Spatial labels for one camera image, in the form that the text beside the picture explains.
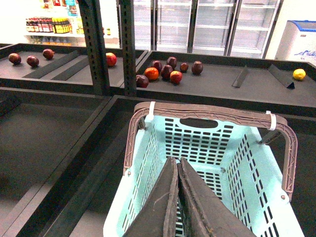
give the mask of chest freezer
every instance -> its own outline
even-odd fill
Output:
[[[316,65],[316,21],[287,21],[276,59]]]

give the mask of apple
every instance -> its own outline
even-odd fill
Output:
[[[117,63],[117,57],[113,53],[107,53],[108,67],[113,67]]]
[[[180,66],[180,72],[186,73],[188,68],[189,68],[189,65],[187,63],[182,63]]]
[[[22,61],[21,56],[17,53],[12,53],[9,55],[9,61],[14,65],[19,65]]]
[[[149,80],[145,75],[136,75],[136,86],[141,88],[147,88]]]
[[[201,63],[200,61],[195,61],[192,65],[192,73],[194,75],[200,75],[202,71],[203,71],[203,63]]]
[[[26,59],[27,64],[29,64],[32,68],[37,67],[40,64],[40,61],[35,56],[29,56]]]
[[[162,64],[159,60],[156,60],[156,61],[153,61],[152,67],[156,68],[158,70],[158,72],[160,73],[161,69],[162,69]]]
[[[172,83],[174,84],[179,84],[180,81],[182,80],[182,73],[181,72],[178,72],[178,71],[173,71],[171,74],[170,74],[170,80]]]
[[[159,72],[158,72],[157,68],[147,68],[145,70],[145,76],[149,80],[157,80],[159,77]]]
[[[169,57],[167,59],[167,65],[172,66],[172,69],[175,69],[177,67],[177,59],[175,57]]]
[[[164,65],[161,69],[161,76],[162,79],[164,80],[169,80],[170,79],[170,74],[172,73],[173,69],[172,66],[170,65]]]
[[[46,58],[47,60],[51,60],[54,57],[55,52],[49,48],[44,49],[43,51],[43,56],[44,58]]]

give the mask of refrigerator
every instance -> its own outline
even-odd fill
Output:
[[[316,66],[316,21],[287,21],[276,59],[307,61]]]
[[[242,0],[229,56],[264,58],[280,0]]]
[[[134,0],[136,48],[264,58],[280,2]]]

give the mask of white zip tie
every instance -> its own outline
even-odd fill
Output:
[[[147,119],[149,119],[150,121],[154,120],[155,103],[156,103],[155,101],[150,102],[149,113],[147,115]]]
[[[276,126],[277,126],[277,117],[276,117],[276,115],[271,114],[271,111],[267,111],[266,114],[271,116],[271,127],[269,130],[274,131],[276,129]]]

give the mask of white wall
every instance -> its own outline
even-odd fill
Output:
[[[25,18],[43,13],[40,2],[42,1],[8,0],[2,2],[1,0],[0,43],[27,43],[24,37],[26,33]],[[116,2],[116,0],[100,0],[102,25],[105,29],[111,29],[110,38],[119,38]]]
[[[267,52],[267,59],[275,58],[288,20],[316,21],[316,0],[284,0]]]

